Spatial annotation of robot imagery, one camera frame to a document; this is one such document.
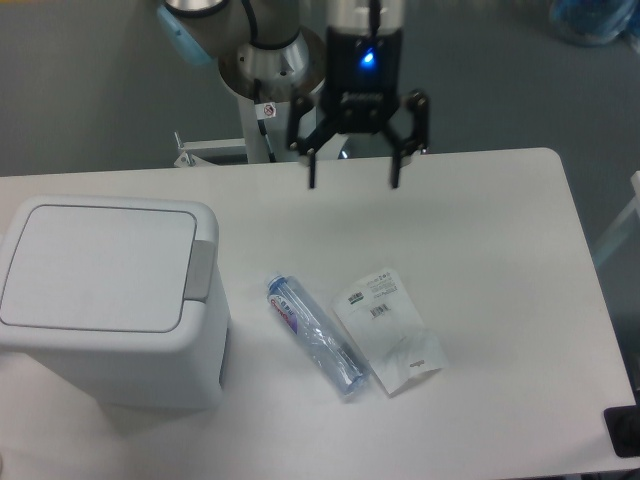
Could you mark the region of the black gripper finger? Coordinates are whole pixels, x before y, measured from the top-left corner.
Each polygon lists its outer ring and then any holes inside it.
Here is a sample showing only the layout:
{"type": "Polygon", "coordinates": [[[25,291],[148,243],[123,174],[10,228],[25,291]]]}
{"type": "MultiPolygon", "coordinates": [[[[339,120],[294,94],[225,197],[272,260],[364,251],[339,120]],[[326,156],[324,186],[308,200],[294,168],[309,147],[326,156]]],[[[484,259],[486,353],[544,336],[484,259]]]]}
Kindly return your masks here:
{"type": "Polygon", "coordinates": [[[390,123],[384,125],[382,133],[392,149],[389,183],[392,189],[400,184],[404,161],[416,151],[428,150],[430,145],[430,99],[421,89],[415,89],[401,97],[400,105],[411,115],[411,131],[400,136],[390,123]]]}
{"type": "Polygon", "coordinates": [[[321,148],[339,133],[342,120],[336,112],[324,116],[314,130],[306,136],[300,134],[302,118],[317,106],[317,98],[311,94],[293,94],[286,128],[286,145],[292,152],[307,159],[308,188],[316,187],[317,154],[321,148]]]}

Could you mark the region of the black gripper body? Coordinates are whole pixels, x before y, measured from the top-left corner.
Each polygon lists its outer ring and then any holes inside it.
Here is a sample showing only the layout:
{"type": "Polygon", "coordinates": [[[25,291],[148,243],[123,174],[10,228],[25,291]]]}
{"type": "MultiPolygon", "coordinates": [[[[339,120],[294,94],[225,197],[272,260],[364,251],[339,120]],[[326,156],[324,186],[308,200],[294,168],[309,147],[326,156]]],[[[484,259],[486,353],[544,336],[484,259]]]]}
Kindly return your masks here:
{"type": "Polygon", "coordinates": [[[376,134],[397,112],[402,43],[400,29],[375,36],[326,29],[320,106],[339,134],[376,134]]]}

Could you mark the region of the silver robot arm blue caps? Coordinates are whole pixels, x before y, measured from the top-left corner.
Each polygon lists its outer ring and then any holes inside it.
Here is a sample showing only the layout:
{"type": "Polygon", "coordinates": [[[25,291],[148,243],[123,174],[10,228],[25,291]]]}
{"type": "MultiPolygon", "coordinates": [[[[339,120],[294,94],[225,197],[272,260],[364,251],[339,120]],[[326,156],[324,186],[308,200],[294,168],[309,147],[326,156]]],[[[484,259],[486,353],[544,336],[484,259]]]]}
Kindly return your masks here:
{"type": "Polygon", "coordinates": [[[401,1],[331,1],[323,34],[302,24],[296,1],[163,1],[157,16],[187,62],[217,62],[249,163],[314,170],[334,137],[380,134],[397,187],[429,146],[428,96],[398,91],[401,1]]]}

